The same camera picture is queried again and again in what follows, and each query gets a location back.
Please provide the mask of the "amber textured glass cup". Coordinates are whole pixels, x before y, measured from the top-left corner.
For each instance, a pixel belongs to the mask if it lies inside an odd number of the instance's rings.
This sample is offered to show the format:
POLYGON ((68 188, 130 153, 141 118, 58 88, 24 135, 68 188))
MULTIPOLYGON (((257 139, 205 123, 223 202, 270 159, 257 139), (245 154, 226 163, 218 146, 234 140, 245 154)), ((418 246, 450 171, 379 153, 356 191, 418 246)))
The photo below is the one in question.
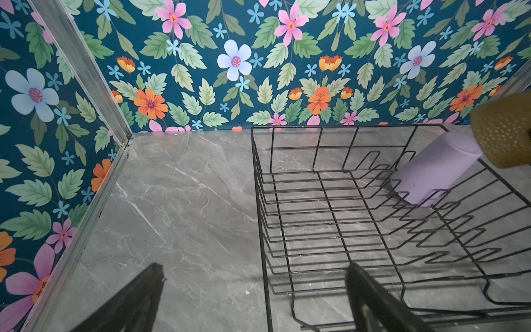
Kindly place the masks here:
POLYGON ((529 90, 475 107, 470 122, 474 138, 494 166, 530 164, 529 90))

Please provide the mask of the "lilac plastic cup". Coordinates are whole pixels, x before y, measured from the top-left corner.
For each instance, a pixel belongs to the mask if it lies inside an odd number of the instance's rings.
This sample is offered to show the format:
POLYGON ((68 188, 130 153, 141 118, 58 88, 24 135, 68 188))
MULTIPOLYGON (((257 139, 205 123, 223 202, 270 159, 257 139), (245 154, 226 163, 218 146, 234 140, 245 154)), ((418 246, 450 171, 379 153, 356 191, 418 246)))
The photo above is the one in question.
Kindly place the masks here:
POLYGON ((476 141, 465 134, 441 134, 391 176, 395 192, 410 204, 434 205, 482 156, 476 141))

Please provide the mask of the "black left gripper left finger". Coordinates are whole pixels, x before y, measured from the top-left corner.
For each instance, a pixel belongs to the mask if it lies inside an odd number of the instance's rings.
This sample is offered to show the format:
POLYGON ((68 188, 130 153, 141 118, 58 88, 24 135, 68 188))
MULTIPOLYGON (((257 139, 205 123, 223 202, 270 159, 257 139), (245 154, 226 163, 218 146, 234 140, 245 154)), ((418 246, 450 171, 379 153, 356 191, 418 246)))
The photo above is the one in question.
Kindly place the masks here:
POLYGON ((74 331, 152 331, 165 275, 163 266, 150 264, 74 331))

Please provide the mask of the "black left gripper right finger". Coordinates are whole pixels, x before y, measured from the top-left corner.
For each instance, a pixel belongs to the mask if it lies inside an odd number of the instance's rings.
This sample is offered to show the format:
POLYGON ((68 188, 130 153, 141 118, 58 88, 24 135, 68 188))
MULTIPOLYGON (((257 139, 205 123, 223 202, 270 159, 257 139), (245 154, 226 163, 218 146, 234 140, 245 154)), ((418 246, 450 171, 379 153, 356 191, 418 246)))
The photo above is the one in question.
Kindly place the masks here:
POLYGON ((346 272, 348 300, 357 331, 432 331, 361 266, 346 272))

